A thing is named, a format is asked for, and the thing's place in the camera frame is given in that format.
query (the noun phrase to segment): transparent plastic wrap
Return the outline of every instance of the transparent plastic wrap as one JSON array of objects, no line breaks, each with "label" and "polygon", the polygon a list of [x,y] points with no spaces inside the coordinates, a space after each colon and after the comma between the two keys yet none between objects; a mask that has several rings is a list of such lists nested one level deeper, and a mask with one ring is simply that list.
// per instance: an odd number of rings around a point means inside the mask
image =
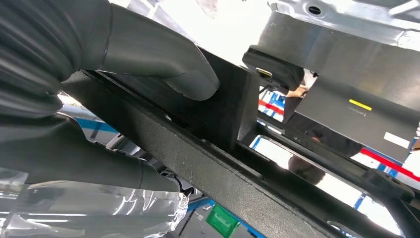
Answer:
[{"label": "transparent plastic wrap", "polygon": [[26,177],[0,169],[1,238],[158,238],[187,212],[182,193]]}]

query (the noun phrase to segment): metal panel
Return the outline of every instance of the metal panel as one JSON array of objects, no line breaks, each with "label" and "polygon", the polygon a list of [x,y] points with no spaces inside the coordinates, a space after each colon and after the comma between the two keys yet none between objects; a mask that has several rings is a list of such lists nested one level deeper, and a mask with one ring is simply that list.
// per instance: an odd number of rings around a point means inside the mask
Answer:
[{"label": "metal panel", "polygon": [[417,0],[269,0],[293,18],[406,49],[420,50]]},{"label": "metal panel", "polygon": [[[355,100],[370,110],[350,103]],[[296,112],[403,163],[420,117],[404,107],[320,76]],[[405,141],[385,140],[386,134]]]},{"label": "metal panel", "polygon": [[330,80],[420,111],[420,53],[274,12],[254,47]]}]

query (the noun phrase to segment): black cable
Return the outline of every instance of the black cable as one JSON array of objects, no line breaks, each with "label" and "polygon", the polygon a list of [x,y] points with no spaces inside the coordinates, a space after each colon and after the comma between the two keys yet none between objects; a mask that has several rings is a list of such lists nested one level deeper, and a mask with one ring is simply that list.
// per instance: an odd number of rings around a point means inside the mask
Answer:
[{"label": "black cable", "polygon": [[264,88],[262,88],[261,90],[260,90],[260,94],[261,93],[263,93],[265,90],[267,90],[268,88],[270,88],[270,85],[269,84],[267,84]]}]

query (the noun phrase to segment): gray metal sheet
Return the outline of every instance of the gray metal sheet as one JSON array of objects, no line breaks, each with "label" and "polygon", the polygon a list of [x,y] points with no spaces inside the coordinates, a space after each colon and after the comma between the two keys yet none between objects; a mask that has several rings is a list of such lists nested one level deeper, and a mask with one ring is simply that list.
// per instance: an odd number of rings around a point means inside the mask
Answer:
[{"label": "gray metal sheet", "polygon": [[273,11],[391,46],[420,51],[418,0],[269,0]]},{"label": "gray metal sheet", "polygon": [[253,48],[420,112],[420,53],[274,12]]}]

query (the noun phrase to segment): person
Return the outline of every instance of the person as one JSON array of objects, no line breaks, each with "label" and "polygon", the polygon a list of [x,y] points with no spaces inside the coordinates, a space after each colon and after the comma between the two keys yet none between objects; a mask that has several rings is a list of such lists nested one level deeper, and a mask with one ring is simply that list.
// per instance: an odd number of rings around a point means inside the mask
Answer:
[{"label": "person", "polygon": [[[306,134],[313,140],[341,152],[347,157],[352,157],[359,153],[362,149],[361,144],[328,129],[303,115],[295,113],[295,109],[302,101],[307,91],[308,90],[304,87],[298,87],[295,91],[289,91],[287,93],[284,103],[283,123]],[[324,171],[297,156],[292,156],[290,158],[289,170],[314,185],[318,184],[325,176]]]}]

